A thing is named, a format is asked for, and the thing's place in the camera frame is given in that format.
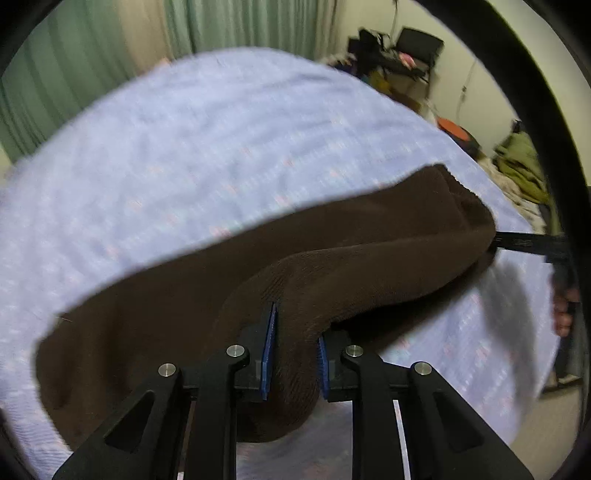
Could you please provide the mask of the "orange round object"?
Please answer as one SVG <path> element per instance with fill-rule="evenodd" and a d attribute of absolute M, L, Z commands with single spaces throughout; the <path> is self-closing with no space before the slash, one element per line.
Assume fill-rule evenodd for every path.
<path fill-rule="evenodd" d="M 472 135 L 450 119 L 438 117 L 437 126 L 460 146 L 467 146 L 473 142 Z"/>

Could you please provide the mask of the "olive green clothes pile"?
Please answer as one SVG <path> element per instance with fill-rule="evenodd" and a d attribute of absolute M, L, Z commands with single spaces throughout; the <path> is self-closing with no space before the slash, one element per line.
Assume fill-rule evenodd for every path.
<path fill-rule="evenodd" d="M 493 163 L 517 184 L 526 200 L 550 204 L 545 173 L 527 132 L 511 133 L 494 151 Z"/>

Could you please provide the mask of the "black folding chair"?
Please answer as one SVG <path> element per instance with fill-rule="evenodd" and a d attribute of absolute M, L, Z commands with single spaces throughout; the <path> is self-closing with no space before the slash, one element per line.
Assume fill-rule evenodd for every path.
<path fill-rule="evenodd" d="M 435 67 L 445 42 L 427 32 L 404 27 L 398 37 L 394 49 L 401 63 L 415 78 L 430 83 L 431 73 Z"/>

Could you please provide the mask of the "green curtain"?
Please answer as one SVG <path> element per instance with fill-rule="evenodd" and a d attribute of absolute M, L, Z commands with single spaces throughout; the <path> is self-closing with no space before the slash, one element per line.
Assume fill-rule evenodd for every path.
<path fill-rule="evenodd" d="M 325 56 L 335 1 L 41 1 L 22 22 L 1 4 L 1 147 L 34 153 L 95 100 L 163 60 L 269 47 Z"/>

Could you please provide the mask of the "brown corduroy pants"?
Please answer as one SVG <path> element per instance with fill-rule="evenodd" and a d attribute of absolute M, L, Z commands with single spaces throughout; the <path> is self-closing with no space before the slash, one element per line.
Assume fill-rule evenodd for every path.
<path fill-rule="evenodd" d="M 322 332 L 342 321 L 376 342 L 424 318 L 491 264 L 495 232 L 441 165 L 274 219 L 65 309 L 37 348 L 41 403 L 76 448 L 161 364 L 204 362 L 276 304 L 273 385 L 239 411 L 238 439 L 279 439 L 315 407 Z"/>

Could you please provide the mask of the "lavender striped bed sheet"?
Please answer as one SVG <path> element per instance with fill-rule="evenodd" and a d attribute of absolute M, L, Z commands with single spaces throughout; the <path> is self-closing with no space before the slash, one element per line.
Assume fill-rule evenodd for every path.
<path fill-rule="evenodd" d="M 107 282 L 312 203 L 441 163 L 501 231 L 530 231 L 485 170 L 405 106 L 284 52 L 230 49 L 127 83 L 12 167 L 1 188 L 1 409 L 38 479 L 70 449 L 37 394 L 37 342 Z M 381 353 L 427 361 L 511 444 L 558 340 L 550 265 L 501 250 L 485 275 Z M 238 479 L 350 479 L 351 404 L 238 447 Z"/>

